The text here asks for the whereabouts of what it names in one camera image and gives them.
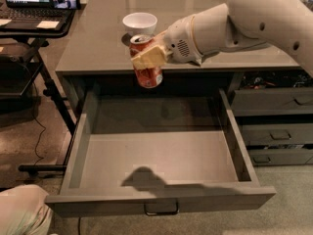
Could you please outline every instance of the white cloth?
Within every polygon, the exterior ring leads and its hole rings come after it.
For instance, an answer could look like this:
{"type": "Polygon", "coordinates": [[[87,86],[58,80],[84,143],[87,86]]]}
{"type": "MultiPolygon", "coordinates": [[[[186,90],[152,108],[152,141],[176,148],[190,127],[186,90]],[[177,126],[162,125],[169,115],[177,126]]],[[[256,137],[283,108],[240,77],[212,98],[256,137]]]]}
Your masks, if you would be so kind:
{"type": "Polygon", "coordinates": [[[37,185],[0,192],[0,235],[46,235],[52,218],[47,195],[37,185]]]}

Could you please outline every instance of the laptop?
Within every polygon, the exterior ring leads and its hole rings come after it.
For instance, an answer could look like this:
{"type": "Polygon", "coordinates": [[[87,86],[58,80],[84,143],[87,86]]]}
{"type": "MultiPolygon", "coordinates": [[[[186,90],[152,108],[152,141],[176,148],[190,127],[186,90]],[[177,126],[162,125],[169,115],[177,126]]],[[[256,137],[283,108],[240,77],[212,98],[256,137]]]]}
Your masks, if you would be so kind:
{"type": "Polygon", "coordinates": [[[51,8],[49,0],[5,1],[0,7],[0,31],[59,31],[74,13],[74,10],[51,8]]]}

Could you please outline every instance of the can top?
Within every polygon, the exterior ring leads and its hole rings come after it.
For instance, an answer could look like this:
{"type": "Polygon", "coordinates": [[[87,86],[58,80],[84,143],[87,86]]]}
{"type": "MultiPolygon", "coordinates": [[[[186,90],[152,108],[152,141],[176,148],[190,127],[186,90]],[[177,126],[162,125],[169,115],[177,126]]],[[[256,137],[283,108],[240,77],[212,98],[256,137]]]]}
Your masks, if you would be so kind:
{"type": "Polygon", "coordinates": [[[132,44],[142,44],[142,43],[148,43],[150,42],[154,37],[152,35],[134,35],[131,39],[130,42],[132,44]]]}

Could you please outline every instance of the gray tabletop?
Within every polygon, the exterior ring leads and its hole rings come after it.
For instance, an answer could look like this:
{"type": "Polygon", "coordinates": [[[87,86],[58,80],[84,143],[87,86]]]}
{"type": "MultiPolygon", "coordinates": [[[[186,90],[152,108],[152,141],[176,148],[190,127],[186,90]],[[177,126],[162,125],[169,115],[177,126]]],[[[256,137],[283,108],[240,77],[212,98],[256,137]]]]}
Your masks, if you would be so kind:
{"type": "MultiPolygon", "coordinates": [[[[90,0],[73,30],[57,66],[62,74],[132,71],[129,36],[122,19],[134,12],[149,12],[157,19],[156,33],[166,30],[180,18],[214,7],[227,0],[90,0]]],[[[221,53],[206,59],[201,67],[168,64],[167,70],[298,68],[286,53],[270,46],[262,50],[221,53]]]]}

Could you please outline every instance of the drawer handle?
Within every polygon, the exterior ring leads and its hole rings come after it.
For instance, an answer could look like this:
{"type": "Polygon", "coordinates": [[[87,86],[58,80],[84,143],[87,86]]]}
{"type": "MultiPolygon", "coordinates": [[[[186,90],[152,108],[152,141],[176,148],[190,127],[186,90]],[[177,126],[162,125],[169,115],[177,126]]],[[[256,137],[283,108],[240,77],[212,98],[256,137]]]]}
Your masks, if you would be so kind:
{"type": "Polygon", "coordinates": [[[176,201],[176,209],[175,211],[160,211],[160,212],[149,212],[147,210],[147,205],[144,204],[145,214],[147,216],[157,216],[157,215],[176,215],[179,213],[179,204],[176,201]]]}
{"type": "Polygon", "coordinates": [[[310,100],[306,103],[301,103],[299,100],[297,100],[296,98],[293,99],[295,101],[295,103],[298,105],[298,106],[313,106],[313,100],[310,100]]]}
{"type": "Polygon", "coordinates": [[[266,161],[258,161],[256,160],[255,158],[253,158],[253,161],[256,163],[256,164],[270,164],[272,161],[269,157],[267,157],[267,160],[266,161]]]}
{"type": "Polygon", "coordinates": [[[272,133],[270,133],[270,136],[273,140],[290,140],[291,139],[291,135],[286,132],[287,136],[286,137],[275,137],[275,135],[273,135],[272,133]]]}

